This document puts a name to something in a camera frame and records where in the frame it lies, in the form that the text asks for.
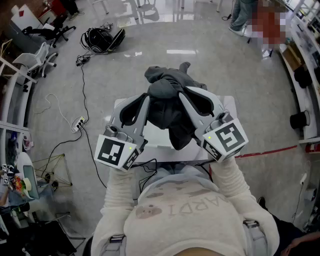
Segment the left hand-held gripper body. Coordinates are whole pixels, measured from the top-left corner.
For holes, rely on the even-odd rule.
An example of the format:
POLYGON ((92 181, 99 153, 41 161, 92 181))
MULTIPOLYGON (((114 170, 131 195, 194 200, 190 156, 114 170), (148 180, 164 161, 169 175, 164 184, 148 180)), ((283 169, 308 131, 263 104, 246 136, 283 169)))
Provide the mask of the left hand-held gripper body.
POLYGON ((122 125, 110 119, 103 134, 98 136, 94 160, 118 169, 129 171, 148 141, 143 135, 147 120, 133 125, 122 125))

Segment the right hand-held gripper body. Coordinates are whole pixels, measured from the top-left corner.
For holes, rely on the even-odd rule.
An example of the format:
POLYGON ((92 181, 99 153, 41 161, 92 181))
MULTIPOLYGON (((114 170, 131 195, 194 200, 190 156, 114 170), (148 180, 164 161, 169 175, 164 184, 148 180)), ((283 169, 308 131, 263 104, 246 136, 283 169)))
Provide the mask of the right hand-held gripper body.
POLYGON ((238 154, 249 142, 238 118, 229 111, 210 117, 194 132, 198 145, 218 163, 238 154))

